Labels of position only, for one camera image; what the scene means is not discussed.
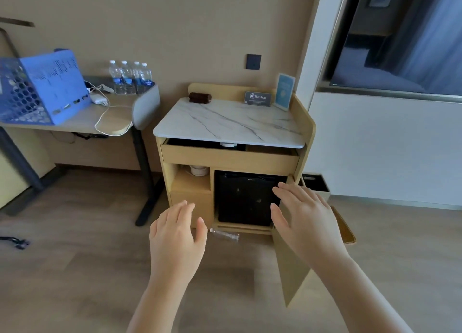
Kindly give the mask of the person's left hand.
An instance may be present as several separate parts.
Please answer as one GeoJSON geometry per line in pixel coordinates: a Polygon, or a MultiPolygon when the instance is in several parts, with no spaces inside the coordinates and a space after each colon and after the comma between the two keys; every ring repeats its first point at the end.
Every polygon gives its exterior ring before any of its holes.
{"type": "Polygon", "coordinates": [[[150,227],[151,273],[157,266],[198,266],[205,251],[197,251],[191,231],[195,203],[181,201],[162,212],[150,227]]]}

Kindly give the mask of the person's right hand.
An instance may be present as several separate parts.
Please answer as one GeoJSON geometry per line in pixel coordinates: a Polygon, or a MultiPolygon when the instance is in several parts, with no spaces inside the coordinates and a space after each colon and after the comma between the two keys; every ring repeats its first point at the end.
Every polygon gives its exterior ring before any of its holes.
{"type": "Polygon", "coordinates": [[[310,258],[322,254],[348,254],[336,217],[320,215],[320,195],[311,191],[312,201],[298,201],[291,193],[285,195],[285,190],[273,187],[273,193],[280,199],[279,208],[290,226],[289,234],[280,235],[308,266],[310,258]]]}

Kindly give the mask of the person's left forearm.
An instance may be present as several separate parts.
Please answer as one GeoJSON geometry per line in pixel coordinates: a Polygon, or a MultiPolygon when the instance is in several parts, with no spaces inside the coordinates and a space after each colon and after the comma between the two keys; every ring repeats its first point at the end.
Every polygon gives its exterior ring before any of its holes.
{"type": "Polygon", "coordinates": [[[198,266],[154,268],[126,333],[171,333],[188,284],[198,266]]]}

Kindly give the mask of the person's right forearm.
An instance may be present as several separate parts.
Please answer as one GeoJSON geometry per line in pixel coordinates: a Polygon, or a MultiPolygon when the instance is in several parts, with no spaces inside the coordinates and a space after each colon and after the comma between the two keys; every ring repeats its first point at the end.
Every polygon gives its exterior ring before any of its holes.
{"type": "Polygon", "coordinates": [[[413,333],[347,253],[310,258],[309,266],[335,301],[350,333],[413,333]]]}

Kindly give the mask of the clear empty plastic bottle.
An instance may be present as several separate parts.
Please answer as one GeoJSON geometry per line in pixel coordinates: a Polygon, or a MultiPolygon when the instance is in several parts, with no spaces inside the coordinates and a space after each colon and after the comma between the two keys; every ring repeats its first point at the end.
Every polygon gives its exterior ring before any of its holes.
{"type": "Polygon", "coordinates": [[[240,235],[238,233],[226,232],[216,228],[210,228],[209,233],[214,235],[215,237],[227,239],[234,242],[238,242],[240,238],[240,235]]]}

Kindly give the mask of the white bin with black inside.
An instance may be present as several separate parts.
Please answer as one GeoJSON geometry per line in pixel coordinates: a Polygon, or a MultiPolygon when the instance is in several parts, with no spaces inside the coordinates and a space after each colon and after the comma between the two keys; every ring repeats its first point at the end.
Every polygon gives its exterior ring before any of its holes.
{"type": "Polygon", "coordinates": [[[323,197],[325,201],[328,201],[331,196],[331,192],[322,175],[303,173],[298,184],[302,187],[313,190],[315,193],[323,197]]]}

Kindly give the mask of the brown woven tray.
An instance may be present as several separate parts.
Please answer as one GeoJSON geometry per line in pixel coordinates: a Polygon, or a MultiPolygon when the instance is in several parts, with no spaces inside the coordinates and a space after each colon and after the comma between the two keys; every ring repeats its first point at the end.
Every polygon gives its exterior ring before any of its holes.
{"type": "Polygon", "coordinates": [[[339,214],[334,206],[330,206],[333,214],[336,217],[340,235],[344,244],[354,244],[356,243],[356,237],[351,231],[350,227],[346,224],[343,217],[339,214]]]}

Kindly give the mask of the black mini fridge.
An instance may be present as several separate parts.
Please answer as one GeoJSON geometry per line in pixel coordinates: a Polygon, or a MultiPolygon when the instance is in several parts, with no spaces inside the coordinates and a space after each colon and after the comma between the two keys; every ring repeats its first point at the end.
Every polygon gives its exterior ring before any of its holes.
{"type": "Polygon", "coordinates": [[[216,171],[214,176],[215,204],[218,220],[225,223],[270,226],[270,205],[280,199],[273,187],[286,182],[279,175],[216,171]]]}

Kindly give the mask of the wooden cabinet door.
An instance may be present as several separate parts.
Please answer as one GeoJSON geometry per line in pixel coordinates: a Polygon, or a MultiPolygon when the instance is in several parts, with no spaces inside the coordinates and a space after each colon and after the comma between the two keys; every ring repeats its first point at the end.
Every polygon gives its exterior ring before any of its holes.
{"type": "Polygon", "coordinates": [[[310,268],[292,251],[275,226],[272,226],[271,234],[285,305],[287,308],[297,307],[306,290],[310,268]]]}

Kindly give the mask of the wooden cabinet with marble top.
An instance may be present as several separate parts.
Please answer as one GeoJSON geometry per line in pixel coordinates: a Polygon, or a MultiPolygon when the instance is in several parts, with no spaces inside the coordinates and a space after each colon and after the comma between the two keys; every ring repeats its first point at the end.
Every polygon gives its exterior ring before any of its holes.
{"type": "Polygon", "coordinates": [[[208,227],[217,227],[223,231],[271,234],[271,226],[225,223],[218,220],[214,201],[214,176],[218,170],[279,175],[296,183],[302,176],[315,138],[315,121],[295,93],[292,93],[290,107],[286,112],[274,105],[262,107],[244,104],[246,91],[275,94],[275,90],[257,87],[192,83],[188,86],[188,92],[209,93],[212,96],[211,102],[197,104],[190,103],[188,97],[181,98],[153,129],[169,205],[181,200],[194,202],[198,211],[193,213],[192,227],[195,227],[195,219],[202,217],[208,227]],[[191,174],[189,165],[163,161],[160,145],[168,138],[292,148],[297,151],[299,161],[291,172],[210,167],[207,176],[197,177],[191,174]]]}

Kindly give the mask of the black sign card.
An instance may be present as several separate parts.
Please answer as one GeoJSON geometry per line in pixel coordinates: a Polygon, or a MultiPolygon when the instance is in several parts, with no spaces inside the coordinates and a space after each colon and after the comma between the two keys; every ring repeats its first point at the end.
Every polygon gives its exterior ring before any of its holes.
{"type": "Polygon", "coordinates": [[[272,103],[272,93],[246,91],[244,97],[244,104],[270,107],[272,103]]]}

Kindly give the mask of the blue standing card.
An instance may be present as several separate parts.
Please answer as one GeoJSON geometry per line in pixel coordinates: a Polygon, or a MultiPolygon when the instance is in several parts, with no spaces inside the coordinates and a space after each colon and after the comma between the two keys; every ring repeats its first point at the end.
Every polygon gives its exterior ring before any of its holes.
{"type": "Polygon", "coordinates": [[[279,73],[274,97],[275,107],[286,112],[289,110],[295,82],[295,77],[285,73],[279,73]]]}

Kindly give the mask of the beige desk with black legs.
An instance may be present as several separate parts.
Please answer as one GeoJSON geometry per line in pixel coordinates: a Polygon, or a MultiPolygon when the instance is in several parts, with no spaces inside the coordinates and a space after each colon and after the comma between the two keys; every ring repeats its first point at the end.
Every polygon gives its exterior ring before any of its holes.
{"type": "Polygon", "coordinates": [[[154,182],[142,136],[142,131],[149,126],[159,111],[161,102],[159,86],[155,83],[149,91],[135,96],[110,94],[108,100],[110,103],[108,107],[90,103],[87,108],[55,126],[36,125],[34,122],[29,122],[29,124],[0,122],[0,149],[7,154],[8,158],[13,160],[12,163],[20,175],[32,184],[33,195],[37,195],[56,178],[40,178],[9,137],[5,127],[70,132],[76,133],[76,135],[101,134],[107,137],[120,137],[129,132],[132,136],[137,161],[148,195],[147,201],[135,221],[135,225],[141,227],[148,221],[165,187],[162,177],[154,182]]]}

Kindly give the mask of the water bottle with blue label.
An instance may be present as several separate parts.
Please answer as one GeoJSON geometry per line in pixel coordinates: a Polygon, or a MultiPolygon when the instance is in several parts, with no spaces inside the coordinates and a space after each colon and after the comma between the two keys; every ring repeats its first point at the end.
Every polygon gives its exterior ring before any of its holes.
{"type": "Polygon", "coordinates": [[[136,86],[134,83],[134,73],[127,61],[121,61],[121,76],[124,83],[125,93],[127,95],[136,94],[136,86]]]}
{"type": "Polygon", "coordinates": [[[152,78],[152,72],[150,68],[147,67],[146,62],[141,63],[141,67],[139,70],[139,76],[140,76],[141,92],[145,93],[149,91],[154,85],[153,78],[152,78]]]}
{"type": "Polygon", "coordinates": [[[109,61],[109,73],[112,78],[114,93],[117,95],[126,95],[126,89],[125,89],[121,69],[117,65],[115,60],[109,61]]]}
{"type": "Polygon", "coordinates": [[[142,84],[141,74],[140,74],[140,62],[135,61],[132,63],[132,71],[134,75],[134,83],[136,87],[137,94],[142,94],[144,87],[142,84]]]}

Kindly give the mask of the black television screen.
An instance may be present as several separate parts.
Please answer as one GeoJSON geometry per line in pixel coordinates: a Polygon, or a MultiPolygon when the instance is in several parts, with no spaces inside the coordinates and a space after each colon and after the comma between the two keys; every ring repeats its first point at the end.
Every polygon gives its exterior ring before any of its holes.
{"type": "Polygon", "coordinates": [[[316,90],[462,103],[462,0],[342,0],[316,90]]]}

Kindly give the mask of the blue perforated basket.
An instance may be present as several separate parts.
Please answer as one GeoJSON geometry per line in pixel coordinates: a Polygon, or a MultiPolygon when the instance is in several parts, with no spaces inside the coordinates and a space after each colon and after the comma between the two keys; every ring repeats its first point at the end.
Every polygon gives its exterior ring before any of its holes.
{"type": "Polygon", "coordinates": [[[92,104],[72,50],[0,58],[0,123],[57,126],[92,104]]]}

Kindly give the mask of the brown wall shelf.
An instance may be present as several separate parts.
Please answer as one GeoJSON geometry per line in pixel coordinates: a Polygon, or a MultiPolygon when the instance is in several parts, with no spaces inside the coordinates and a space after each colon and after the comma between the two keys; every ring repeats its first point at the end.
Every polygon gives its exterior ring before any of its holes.
{"type": "Polygon", "coordinates": [[[24,27],[31,27],[34,28],[35,24],[31,21],[20,20],[20,19],[11,19],[6,17],[0,17],[0,23],[8,24],[8,25],[18,25],[24,27]]]}

